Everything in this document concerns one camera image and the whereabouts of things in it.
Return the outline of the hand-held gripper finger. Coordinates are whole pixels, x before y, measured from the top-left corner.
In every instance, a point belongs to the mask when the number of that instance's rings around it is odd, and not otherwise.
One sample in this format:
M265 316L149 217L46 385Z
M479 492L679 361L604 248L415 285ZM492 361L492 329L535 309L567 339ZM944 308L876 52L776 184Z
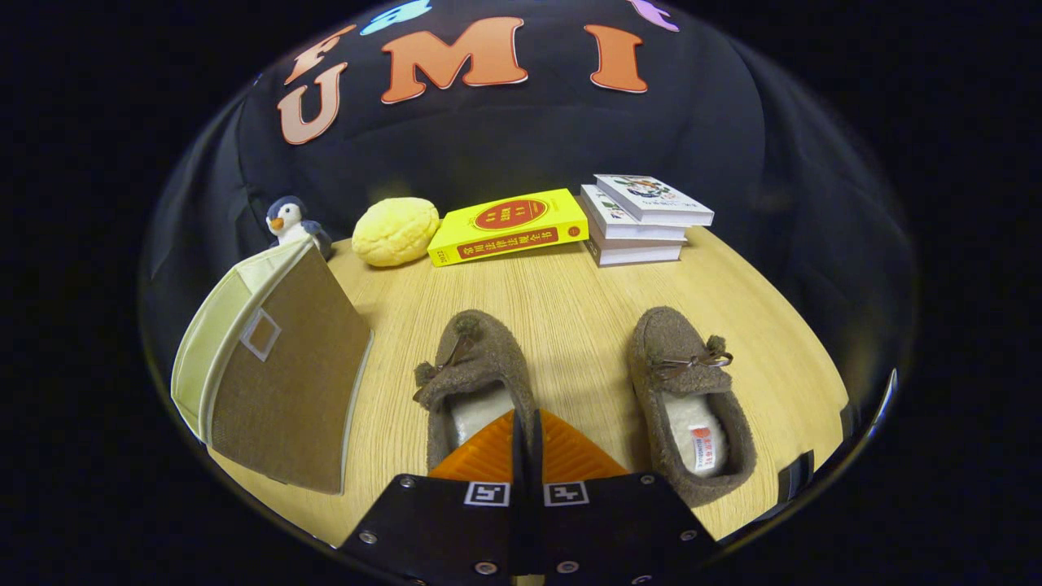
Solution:
M510 411L431 474L391 479L339 552L395 585L510 585L522 451Z
M666 479L621 470L546 409L529 470L534 567L548 585L689 585L721 550Z

